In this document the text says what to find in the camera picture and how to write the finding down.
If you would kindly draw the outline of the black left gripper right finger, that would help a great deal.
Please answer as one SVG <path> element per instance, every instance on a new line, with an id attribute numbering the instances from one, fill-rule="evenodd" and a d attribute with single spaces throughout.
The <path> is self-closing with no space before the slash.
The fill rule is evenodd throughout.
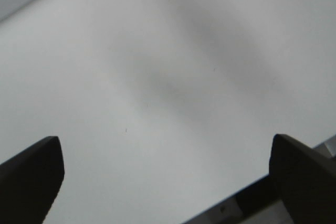
<path id="1" fill-rule="evenodd" d="M 294 223 L 335 223 L 335 158 L 276 134 L 269 175 Z"/>

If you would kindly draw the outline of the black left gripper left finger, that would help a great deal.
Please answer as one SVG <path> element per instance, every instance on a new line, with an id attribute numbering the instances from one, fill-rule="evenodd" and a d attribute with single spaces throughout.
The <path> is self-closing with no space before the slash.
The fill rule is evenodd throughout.
<path id="1" fill-rule="evenodd" d="M 1 223 L 43 223 L 64 181 L 60 140 L 48 136 L 1 164 Z"/>

